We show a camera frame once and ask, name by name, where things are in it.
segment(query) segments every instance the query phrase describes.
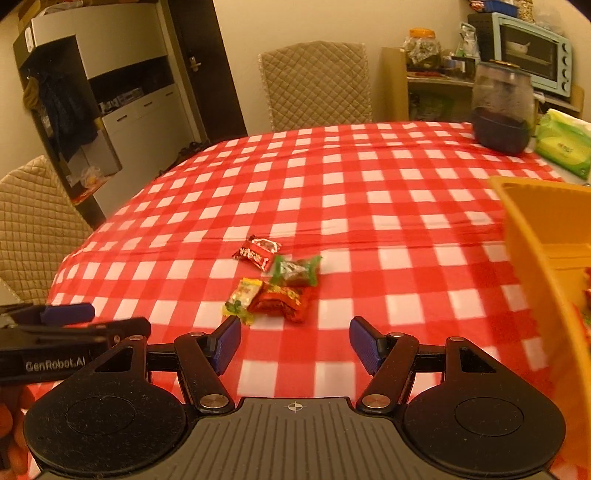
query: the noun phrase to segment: chair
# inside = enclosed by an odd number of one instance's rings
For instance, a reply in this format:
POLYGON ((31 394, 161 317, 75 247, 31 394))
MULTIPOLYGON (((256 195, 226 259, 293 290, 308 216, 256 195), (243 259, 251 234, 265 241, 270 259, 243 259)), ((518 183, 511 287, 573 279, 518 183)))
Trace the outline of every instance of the chair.
POLYGON ((259 56, 274 132, 372 122, 365 45, 314 41, 259 56))
POLYGON ((62 260, 91 233, 45 156, 0 180, 0 278, 21 300, 45 303, 62 260))

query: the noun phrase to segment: orange bin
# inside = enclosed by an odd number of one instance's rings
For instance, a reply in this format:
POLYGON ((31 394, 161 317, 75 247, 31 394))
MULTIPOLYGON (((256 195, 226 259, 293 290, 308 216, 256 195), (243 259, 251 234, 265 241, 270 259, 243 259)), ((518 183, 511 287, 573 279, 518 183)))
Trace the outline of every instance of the orange bin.
POLYGON ((586 308, 591 188, 491 177, 505 206, 505 244, 548 356, 552 400, 566 419, 563 458, 591 468, 591 351, 573 304, 586 308))

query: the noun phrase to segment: candy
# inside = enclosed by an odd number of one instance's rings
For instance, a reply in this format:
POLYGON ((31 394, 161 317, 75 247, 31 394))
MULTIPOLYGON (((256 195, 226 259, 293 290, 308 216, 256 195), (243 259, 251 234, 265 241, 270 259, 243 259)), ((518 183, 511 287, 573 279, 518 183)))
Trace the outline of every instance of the candy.
POLYGON ((248 307, 256 297, 256 294, 259 293, 261 287, 261 280, 243 278, 236 290, 230 295, 230 299, 222 307, 222 315, 226 317, 236 315, 242 323, 251 325, 254 317, 248 311, 248 307))
POLYGON ((265 313, 292 322, 303 322, 310 302, 311 289, 281 287, 265 283, 251 303, 251 313, 265 313))
POLYGON ((591 345, 591 317, 585 312, 580 312, 579 309, 573 305, 575 315, 579 318, 583 331, 585 333, 585 340, 587 345, 591 345))
POLYGON ((286 287, 315 287, 318 285, 317 270, 322 257, 290 261, 277 255, 272 268, 271 283, 286 287))
POLYGON ((232 258, 248 260, 265 272, 271 266, 273 258, 280 248, 281 244, 277 242, 251 235, 232 258))

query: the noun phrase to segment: finger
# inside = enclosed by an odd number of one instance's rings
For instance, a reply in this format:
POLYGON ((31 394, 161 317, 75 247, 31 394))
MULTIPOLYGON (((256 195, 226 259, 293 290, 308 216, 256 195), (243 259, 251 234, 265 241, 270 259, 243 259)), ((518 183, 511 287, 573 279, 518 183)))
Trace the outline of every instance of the finger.
POLYGON ((8 459, 14 473, 17 475, 27 473, 29 455, 26 450, 19 448, 14 442, 8 446, 8 459))
POLYGON ((28 410, 31 408, 31 406, 33 406, 33 403, 35 403, 35 396, 29 387, 24 387, 21 391, 21 396, 18 399, 18 406, 28 410))
POLYGON ((14 414, 14 427, 12 428, 12 436, 14 437, 14 441, 17 443, 17 446, 24 451, 27 451, 27 443, 25 442, 25 434, 22 431, 22 424, 25 420, 25 414, 21 411, 18 411, 14 414))
POLYGON ((0 403, 0 439, 12 430, 12 413, 4 403, 0 403))
POLYGON ((17 476, 12 470, 4 470, 0 472, 0 480, 17 480, 17 476))

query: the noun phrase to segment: green candy wrapper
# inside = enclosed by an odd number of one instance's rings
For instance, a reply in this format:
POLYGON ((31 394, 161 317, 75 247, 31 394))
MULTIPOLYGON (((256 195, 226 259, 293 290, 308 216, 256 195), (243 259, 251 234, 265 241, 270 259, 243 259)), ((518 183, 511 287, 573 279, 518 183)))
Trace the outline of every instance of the green candy wrapper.
POLYGON ((316 255, 302 260, 286 260, 283 255, 277 255, 271 268, 273 285, 282 287, 315 287, 318 285, 318 267, 322 257, 316 255))

